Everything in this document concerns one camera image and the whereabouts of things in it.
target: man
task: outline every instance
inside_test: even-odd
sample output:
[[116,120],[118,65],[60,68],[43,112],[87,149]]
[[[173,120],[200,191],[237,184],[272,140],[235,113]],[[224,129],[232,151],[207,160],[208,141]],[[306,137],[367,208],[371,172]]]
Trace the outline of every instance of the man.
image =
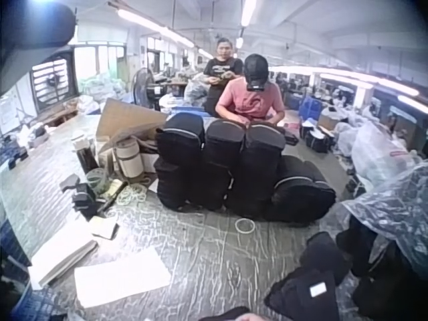
[[[220,117],[248,125],[252,120],[277,124],[285,116],[280,88],[268,81],[268,61],[252,54],[245,59],[244,77],[231,80],[220,97],[215,111]],[[276,114],[269,117],[273,108]]]

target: cardboard box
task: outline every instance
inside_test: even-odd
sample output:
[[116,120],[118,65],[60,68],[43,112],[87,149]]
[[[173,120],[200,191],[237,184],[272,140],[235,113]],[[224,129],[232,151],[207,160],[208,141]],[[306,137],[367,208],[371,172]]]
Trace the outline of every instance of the cardboard box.
[[332,119],[326,115],[321,114],[318,119],[318,126],[324,127],[327,130],[334,130],[334,127],[339,123],[339,120]]
[[113,148],[117,142],[135,135],[142,140],[154,140],[156,129],[163,127],[168,115],[142,106],[107,99],[96,130],[96,140],[106,143],[99,150]]

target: woman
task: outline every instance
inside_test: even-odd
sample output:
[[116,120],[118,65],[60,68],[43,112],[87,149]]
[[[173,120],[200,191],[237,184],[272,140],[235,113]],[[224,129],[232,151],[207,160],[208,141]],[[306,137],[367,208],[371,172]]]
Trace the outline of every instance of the woman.
[[242,60],[235,59],[232,55],[232,43],[226,38],[221,38],[217,42],[217,57],[208,62],[203,72],[208,76],[206,83],[211,85],[204,107],[205,111],[214,117],[218,117],[215,106],[227,83],[240,77],[243,72]]

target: black t-shirt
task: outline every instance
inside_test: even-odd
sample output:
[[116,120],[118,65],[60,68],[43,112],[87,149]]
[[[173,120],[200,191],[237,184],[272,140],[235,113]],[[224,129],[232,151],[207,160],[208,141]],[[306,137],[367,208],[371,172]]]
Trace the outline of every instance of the black t-shirt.
[[[233,72],[236,75],[242,75],[243,73],[243,62],[240,59],[229,58],[225,62],[221,62],[217,58],[213,58],[208,61],[207,66],[205,67],[204,74],[211,77],[218,77],[225,72]],[[218,85],[211,85],[208,91],[208,98],[220,99],[221,94],[226,88],[229,80],[223,80]]]

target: fluorescent light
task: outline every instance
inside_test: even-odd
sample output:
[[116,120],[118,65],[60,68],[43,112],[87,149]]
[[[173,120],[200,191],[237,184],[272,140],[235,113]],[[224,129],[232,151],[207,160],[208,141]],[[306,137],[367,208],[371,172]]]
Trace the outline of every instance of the fluorescent light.
[[213,58],[214,58],[214,57],[213,57],[213,55],[211,55],[210,53],[206,52],[204,49],[199,48],[199,49],[198,49],[198,52],[199,52],[202,56],[204,56],[204,57],[206,57],[206,58],[208,58],[208,59],[213,59]]
[[127,10],[119,9],[118,10],[119,17],[129,20],[131,22],[135,22],[139,25],[142,25],[143,27],[149,28],[153,31],[159,32],[161,35],[164,35],[165,37],[168,37],[175,42],[181,42],[183,45],[193,48],[195,44],[184,38],[183,36],[173,32],[172,30],[168,29],[167,27],[162,27],[161,25],[158,25],[157,23],[150,21],[146,18],[141,17],[140,15],[136,15],[135,13],[129,12]]
[[245,4],[243,5],[243,10],[242,10],[242,19],[241,19],[241,25],[243,27],[247,27],[249,25],[251,17],[253,16],[256,3],[257,3],[257,0],[245,0]]
[[389,88],[398,90],[399,92],[404,92],[405,94],[408,94],[410,96],[419,95],[419,92],[414,88],[410,88],[410,87],[407,87],[405,85],[399,84],[398,82],[392,82],[392,81],[384,79],[384,78],[381,78],[379,80],[379,84],[382,86],[385,86],[385,87],[389,87]]
[[350,79],[350,78],[346,78],[346,77],[329,75],[329,74],[320,74],[320,77],[324,78],[324,79],[336,80],[337,82],[344,82],[345,84],[351,84],[351,85],[354,85],[354,86],[357,86],[357,87],[361,87],[361,88],[364,88],[364,89],[371,89],[371,88],[373,88],[372,84],[368,84],[366,82],[361,82],[359,80]]
[[276,67],[270,68],[270,70],[273,72],[287,72],[290,74],[302,74],[302,75],[308,75],[308,76],[315,73],[315,74],[332,74],[337,76],[356,78],[363,82],[378,83],[381,86],[391,88],[393,90],[402,92],[410,96],[419,95],[418,90],[399,84],[398,82],[393,82],[388,79],[379,78],[368,74],[362,74],[359,72],[350,72],[348,70],[322,68],[322,67],[310,67],[310,66],[276,66]]
[[408,104],[419,111],[423,112],[424,114],[428,114],[428,107],[426,105],[422,105],[420,102],[417,102],[416,100],[413,100],[409,97],[399,95],[399,101],[404,102],[405,104]]
[[236,48],[241,49],[242,45],[243,45],[243,38],[242,37],[237,38],[236,39]]

